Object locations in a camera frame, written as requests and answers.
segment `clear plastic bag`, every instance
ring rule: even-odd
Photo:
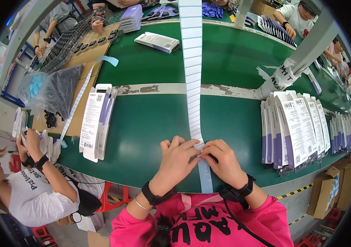
[[[79,64],[75,67],[65,68],[53,72],[47,76],[44,83],[41,85],[37,95],[31,97],[28,102],[28,97],[31,96],[30,85],[33,76],[36,73],[45,74],[43,72],[36,72],[24,77],[25,82],[22,83],[19,90],[19,98],[27,100],[26,108],[31,109],[31,114],[39,117],[40,110],[47,110],[53,114],[57,112],[67,119],[71,110],[71,103],[74,98],[76,86],[78,85],[80,74],[84,68],[84,64]]]

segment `green workbench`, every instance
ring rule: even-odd
[[[134,42],[143,32],[154,32],[181,39],[179,23],[155,24],[124,34],[111,45],[107,55],[119,59],[117,67],[103,63],[97,83],[113,86],[144,83],[184,83],[181,49],[171,54]],[[202,83],[257,89],[263,79],[257,66],[279,66],[292,49],[266,37],[229,27],[203,24]],[[337,84],[314,66],[311,70],[319,81],[322,95],[317,96],[311,82],[302,74],[289,89],[310,93],[332,111],[346,112],[351,104],[341,100]],[[331,150],[322,164],[313,164],[287,177],[279,177],[274,169],[261,164],[262,136],[260,101],[224,96],[201,96],[201,126],[205,141],[222,138],[234,150],[240,166],[264,187],[310,174],[341,158]],[[159,169],[162,152],[160,141],[179,135],[190,139],[186,95],[148,94],[118,96],[110,123],[105,158],[98,163],[79,153],[79,138],[66,137],[68,147],[61,149],[58,162],[75,171],[114,183],[142,187]],[[213,173],[214,191],[222,181]],[[179,192],[201,192],[196,167],[182,181]]]

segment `woman in white shirt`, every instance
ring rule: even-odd
[[[302,38],[306,37],[314,26],[312,19],[316,13],[301,1],[297,6],[287,4],[276,9],[273,16],[294,39],[297,34]]]
[[[78,189],[64,175],[78,181],[79,189],[89,192],[97,199],[104,191],[103,180],[61,165],[52,165],[42,154],[39,144],[39,135],[32,129],[27,131],[26,147],[21,145],[21,137],[17,141],[19,153],[25,155],[28,152],[37,163],[37,168],[21,170],[4,180],[0,163],[0,209],[29,227],[52,223],[79,210],[81,200]],[[0,157],[4,154],[5,149],[0,149]]]

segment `pink sweatshirt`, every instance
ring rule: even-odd
[[[287,222],[287,209],[268,196],[255,210],[243,210],[239,203],[227,201],[233,215],[267,242],[293,246]],[[241,229],[232,219],[218,194],[178,193],[157,206],[155,216],[163,214],[173,222],[172,246],[265,246]],[[148,246],[156,234],[155,218],[138,220],[125,209],[112,221],[111,246]]]

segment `woman's left hand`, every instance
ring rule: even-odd
[[[185,139],[179,136],[174,136],[171,143],[169,140],[160,143],[163,152],[162,163],[158,173],[149,182],[149,189],[153,195],[165,195],[192,171],[202,159],[195,157],[189,162],[190,158],[201,153],[193,148],[193,145],[198,143],[196,139],[185,142]]]
[[[228,0],[211,0],[211,2],[215,3],[218,6],[225,6],[228,3]]]

